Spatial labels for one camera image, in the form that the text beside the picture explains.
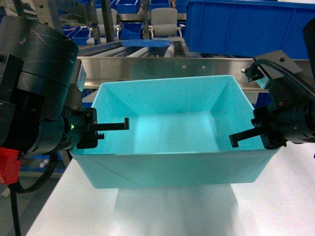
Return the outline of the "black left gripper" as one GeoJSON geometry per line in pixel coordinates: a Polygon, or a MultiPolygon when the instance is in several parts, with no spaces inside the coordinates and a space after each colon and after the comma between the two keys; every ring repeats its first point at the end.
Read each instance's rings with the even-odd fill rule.
{"type": "Polygon", "coordinates": [[[121,123],[97,124],[95,108],[84,108],[82,92],[70,84],[62,112],[57,120],[39,121],[39,133],[28,150],[21,150],[21,157],[53,154],[61,150],[95,148],[104,134],[98,131],[129,130],[129,118],[121,123]]]}

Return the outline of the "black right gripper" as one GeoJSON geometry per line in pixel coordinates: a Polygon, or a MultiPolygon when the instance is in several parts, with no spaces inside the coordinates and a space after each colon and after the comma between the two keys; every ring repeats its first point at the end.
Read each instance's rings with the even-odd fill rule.
{"type": "Polygon", "coordinates": [[[254,109],[252,124],[255,128],[229,135],[233,148],[239,142],[261,137],[266,149],[315,142],[315,103],[287,78],[271,82],[269,94],[272,103],[254,109]]]}

